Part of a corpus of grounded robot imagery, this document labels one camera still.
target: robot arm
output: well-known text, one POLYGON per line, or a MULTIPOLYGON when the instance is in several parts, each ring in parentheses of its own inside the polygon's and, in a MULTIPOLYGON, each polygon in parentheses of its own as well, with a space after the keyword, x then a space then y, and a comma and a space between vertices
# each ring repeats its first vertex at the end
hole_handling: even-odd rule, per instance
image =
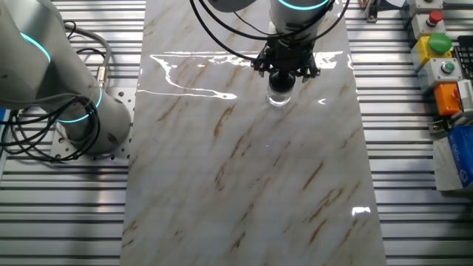
MULTIPOLYGON (((95 105, 101 126, 89 153, 110 152, 125 140, 131 124, 127 108, 99 86, 76 54, 50 0, 0 0, 0 36, 0 108, 25 109, 35 100, 62 94, 84 96, 95 105)), ((50 113, 64 99, 43 103, 41 108, 50 113)), ((88 117, 85 108, 71 106, 57 121, 69 139, 83 140, 92 126, 88 117)))

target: marble slab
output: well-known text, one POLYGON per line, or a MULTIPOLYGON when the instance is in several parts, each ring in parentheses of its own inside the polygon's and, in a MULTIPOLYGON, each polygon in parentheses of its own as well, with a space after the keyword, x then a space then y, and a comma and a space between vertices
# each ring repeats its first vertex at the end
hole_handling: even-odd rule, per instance
MULTIPOLYGON (((268 0, 240 14, 268 28, 268 0)), ((246 55, 264 46, 205 21, 246 55)), ((145 24, 120 265, 386 265, 344 20, 278 111, 188 1, 148 0, 145 24)))

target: teal led ring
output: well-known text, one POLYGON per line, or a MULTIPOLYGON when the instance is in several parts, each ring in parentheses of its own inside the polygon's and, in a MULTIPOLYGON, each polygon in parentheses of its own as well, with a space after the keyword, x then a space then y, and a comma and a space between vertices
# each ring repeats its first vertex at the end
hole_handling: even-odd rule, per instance
MULTIPOLYGON (((99 90, 101 91, 101 95, 100 95, 99 98, 98 98, 98 102, 97 102, 97 105, 95 106, 95 108, 98 108, 98 106, 101 104, 101 101, 102 101, 102 89, 99 89, 99 90)), ((82 120, 84 120, 84 119, 86 119, 86 118, 88 118, 88 117, 89 117, 89 114, 84 115, 83 117, 78 118, 78 119, 76 119, 76 120, 64 121, 64 120, 59 120, 59 119, 58 119, 58 122, 61 122, 61 123, 75 123, 75 122, 82 121, 82 120)))
POLYGON ((292 9, 294 9, 294 10, 303 10, 303 11, 304 11, 304 10, 315 10, 316 8, 319 8, 319 7, 323 6, 323 5, 325 5, 327 2, 328 2, 328 0, 325 0, 325 1, 323 1, 322 3, 320 3, 320 4, 316 4, 316 5, 313 5, 313 6, 310 6, 310 7, 298 7, 298 6, 295 6, 295 5, 293 5, 293 4, 289 4, 289 3, 287 3, 287 2, 284 1, 284 0, 279 0, 279 3, 285 5, 286 7, 292 8, 292 9))

